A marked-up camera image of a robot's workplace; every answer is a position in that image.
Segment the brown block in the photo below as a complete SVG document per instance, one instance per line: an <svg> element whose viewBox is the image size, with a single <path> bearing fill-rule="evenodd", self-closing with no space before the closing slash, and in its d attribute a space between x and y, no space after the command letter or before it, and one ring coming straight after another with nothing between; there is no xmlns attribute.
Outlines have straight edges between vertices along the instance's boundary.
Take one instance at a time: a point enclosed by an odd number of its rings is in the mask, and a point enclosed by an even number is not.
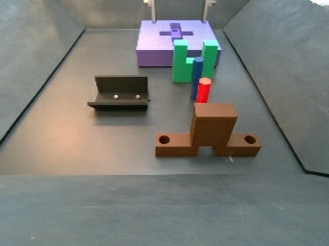
<svg viewBox="0 0 329 246"><path fill-rule="evenodd" d="M158 157L197 157L198 147L190 144L190 134L157 134Z"/></svg>
<svg viewBox="0 0 329 246"><path fill-rule="evenodd" d="M226 147L214 147L218 157L254 157L261 149L256 134L232 134Z"/></svg>
<svg viewBox="0 0 329 246"><path fill-rule="evenodd" d="M225 147L238 119L233 104L194 104L190 126L193 146Z"/></svg>

